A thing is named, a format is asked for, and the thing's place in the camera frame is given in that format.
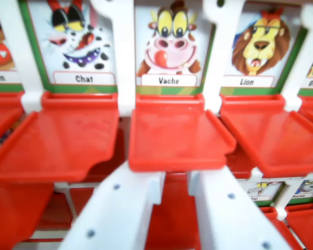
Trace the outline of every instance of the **cow horn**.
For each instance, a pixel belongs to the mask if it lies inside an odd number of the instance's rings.
[[[154,10],[151,11],[151,16],[152,16],[153,22],[157,22],[158,21],[158,16],[157,16],[157,14],[155,13]]]
[[[196,21],[197,18],[197,14],[194,13],[190,18],[189,18],[189,23],[190,24],[194,24],[194,22]]]

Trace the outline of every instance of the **white plastic post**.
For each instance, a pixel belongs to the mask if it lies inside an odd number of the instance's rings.
[[[130,117],[136,106],[134,0],[91,0],[93,8],[112,21],[115,43],[118,110]]]
[[[312,180],[313,173],[309,173],[302,179],[285,181],[285,187],[278,195],[277,199],[270,204],[277,211],[277,219],[284,220],[287,216],[285,207],[288,205],[292,196],[296,193],[304,180]]]
[[[205,109],[215,114],[218,114],[221,108],[220,88],[245,0],[225,0],[221,7],[217,2],[217,0],[203,0],[203,12],[206,18],[216,25],[203,89]]]
[[[300,109],[302,100],[297,95],[313,63],[313,4],[303,4],[300,18],[308,33],[281,92],[285,98],[286,111]]]
[[[59,249],[144,249],[164,179],[162,172],[134,173],[126,161],[94,190]]]
[[[0,24],[25,90],[22,106],[26,113],[40,111],[43,84],[17,0],[0,0]]]
[[[291,249],[227,166],[188,176],[204,249]]]

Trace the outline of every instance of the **small round hole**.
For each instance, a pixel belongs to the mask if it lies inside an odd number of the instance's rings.
[[[230,199],[235,199],[235,194],[233,194],[233,193],[229,193],[227,196],[228,196]]]
[[[262,243],[262,246],[263,246],[264,249],[270,249],[270,248],[271,248],[270,243],[269,243],[269,242],[266,242],[266,241],[264,241],[264,242]]]
[[[95,231],[94,230],[92,230],[92,229],[88,230],[87,238],[92,238],[94,235],[95,235]]]
[[[223,7],[224,4],[225,4],[225,0],[217,0],[217,6],[218,6],[219,8]]]

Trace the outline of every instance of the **cow eye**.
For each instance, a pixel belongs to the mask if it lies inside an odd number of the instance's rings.
[[[172,15],[169,11],[164,10],[158,18],[158,32],[163,37],[169,36],[172,29]]]
[[[174,35],[181,38],[188,28],[188,17],[184,11],[180,11],[174,18]]]

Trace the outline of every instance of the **red plastic tile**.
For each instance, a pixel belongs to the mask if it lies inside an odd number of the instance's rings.
[[[303,250],[302,246],[293,237],[291,231],[287,228],[283,221],[277,219],[277,212],[273,207],[261,207],[264,215],[271,221],[271,223],[277,228],[281,235],[288,242],[293,250]]]
[[[286,221],[308,250],[313,250],[313,204],[287,206]]]
[[[52,184],[0,185],[0,249],[12,249],[34,233],[52,192]]]
[[[225,97],[221,118],[265,178],[313,172],[313,123],[277,96]]]
[[[81,181],[109,160],[118,126],[117,95],[45,93],[0,147],[0,182]]]
[[[21,93],[0,93],[0,137],[23,114]]]
[[[132,114],[133,171],[216,169],[236,142],[198,96],[138,96]]]

